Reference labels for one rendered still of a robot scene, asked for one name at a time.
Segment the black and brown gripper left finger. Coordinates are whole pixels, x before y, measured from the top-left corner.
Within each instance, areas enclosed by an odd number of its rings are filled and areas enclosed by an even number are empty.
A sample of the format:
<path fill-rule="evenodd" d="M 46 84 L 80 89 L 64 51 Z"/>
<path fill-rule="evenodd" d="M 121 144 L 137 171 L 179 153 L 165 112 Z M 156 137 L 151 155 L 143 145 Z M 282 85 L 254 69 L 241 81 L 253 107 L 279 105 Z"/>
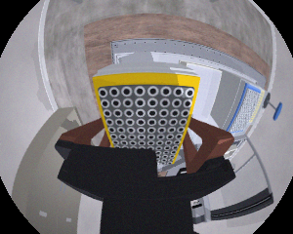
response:
<path fill-rule="evenodd" d="M 78 144 L 91 145 L 91 139 L 105 128 L 103 119 L 97 119 L 68 132 L 63 133 L 59 139 L 72 141 Z M 110 141 L 105 132 L 103 139 L 99 146 L 110 147 Z"/>

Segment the black square pad with white label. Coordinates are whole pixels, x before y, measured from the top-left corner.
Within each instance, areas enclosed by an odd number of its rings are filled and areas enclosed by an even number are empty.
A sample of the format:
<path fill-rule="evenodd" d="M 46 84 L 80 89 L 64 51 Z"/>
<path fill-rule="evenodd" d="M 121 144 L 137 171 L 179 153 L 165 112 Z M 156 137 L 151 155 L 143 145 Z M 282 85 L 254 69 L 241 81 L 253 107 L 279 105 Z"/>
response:
<path fill-rule="evenodd" d="M 178 171 L 178 173 L 177 173 L 177 176 L 178 175 L 185 175 L 186 173 L 187 173 L 186 168 L 180 168 L 179 171 Z"/>

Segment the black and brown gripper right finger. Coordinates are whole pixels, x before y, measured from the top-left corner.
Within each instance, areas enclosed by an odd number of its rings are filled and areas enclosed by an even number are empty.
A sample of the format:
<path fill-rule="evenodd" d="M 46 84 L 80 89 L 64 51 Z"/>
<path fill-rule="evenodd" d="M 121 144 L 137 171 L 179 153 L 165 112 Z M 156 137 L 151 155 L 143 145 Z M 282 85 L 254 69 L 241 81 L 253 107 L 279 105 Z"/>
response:
<path fill-rule="evenodd" d="M 187 174 L 196 173 L 208 159 L 224 156 L 234 142 L 230 132 L 192 117 L 188 127 L 201 137 L 202 144 L 196 151 L 187 131 L 183 141 Z"/>

